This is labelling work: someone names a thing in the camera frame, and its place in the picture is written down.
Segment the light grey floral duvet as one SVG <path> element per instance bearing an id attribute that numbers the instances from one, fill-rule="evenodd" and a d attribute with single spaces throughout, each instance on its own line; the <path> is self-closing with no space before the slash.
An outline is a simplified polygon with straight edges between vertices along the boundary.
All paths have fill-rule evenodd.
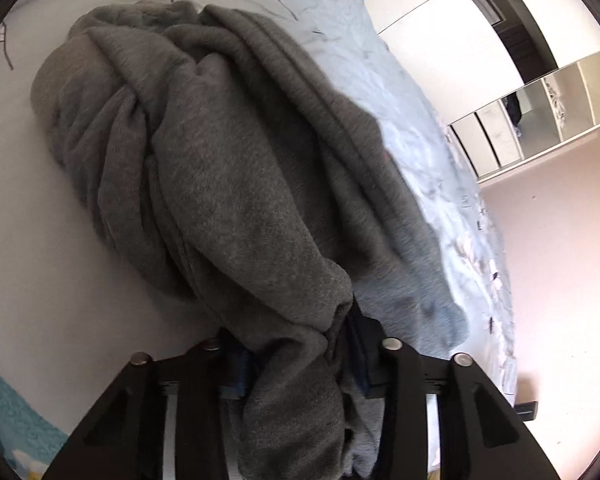
<path id="1" fill-rule="evenodd" d="M 0 26 L 0 376 L 65 434 L 135 350 L 175 356 L 210 332 L 151 220 L 155 131 L 74 23 L 100 6 L 209 4 L 269 18 L 378 123 L 440 244 L 462 350 L 507 399 L 513 310 L 498 232 L 441 116 L 376 35 L 364 0 L 19 0 Z"/>

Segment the small black floor object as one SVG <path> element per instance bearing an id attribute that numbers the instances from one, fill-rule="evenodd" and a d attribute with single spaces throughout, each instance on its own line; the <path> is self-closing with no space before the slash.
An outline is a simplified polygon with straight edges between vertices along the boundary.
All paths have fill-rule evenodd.
<path id="1" fill-rule="evenodd" d="M 522 402 L 515 405 L 517 415 L 524 422 L 532 422 L 532 420 L 535 420 L 536 415 L 538 414 L 538 408 L 538 401 Z"/>

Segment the teal floral bed blanket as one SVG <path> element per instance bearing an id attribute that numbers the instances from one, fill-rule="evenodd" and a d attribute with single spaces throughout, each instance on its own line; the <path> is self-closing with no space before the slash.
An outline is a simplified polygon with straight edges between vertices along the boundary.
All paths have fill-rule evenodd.
<path id="1" fill-rule="evenodd" d="M 0 453 L 20 479 L 41 479 L 67 439 L 0 376 Z"/>

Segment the grey sweater garment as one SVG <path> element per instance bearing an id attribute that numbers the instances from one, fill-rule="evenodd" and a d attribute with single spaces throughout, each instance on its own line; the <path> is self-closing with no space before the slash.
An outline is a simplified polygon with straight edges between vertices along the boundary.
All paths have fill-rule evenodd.
<path id="1" fill-rule="evenodd" d="M 190 296 L 256 357 L 233 410 L 247 479 L 368 478 L 384 407 L 355 385 L 353 306 L 445 358 L 467 336 L 436 233 L 379 127 L 265 16 L 100 6 L 73 25 L 100 88 L 127 84 L 155 131 L 151 220 Z"/>

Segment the mirrored sliding wardrobe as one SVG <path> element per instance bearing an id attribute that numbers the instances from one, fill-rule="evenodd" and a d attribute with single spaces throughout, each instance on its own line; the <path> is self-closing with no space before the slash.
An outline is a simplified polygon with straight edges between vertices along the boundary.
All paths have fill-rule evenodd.
<path id="1" fill-rule="evenodd" d="M 480 180 L 600 127 L 600 20 L 583 0 L 365 0 Z"/>

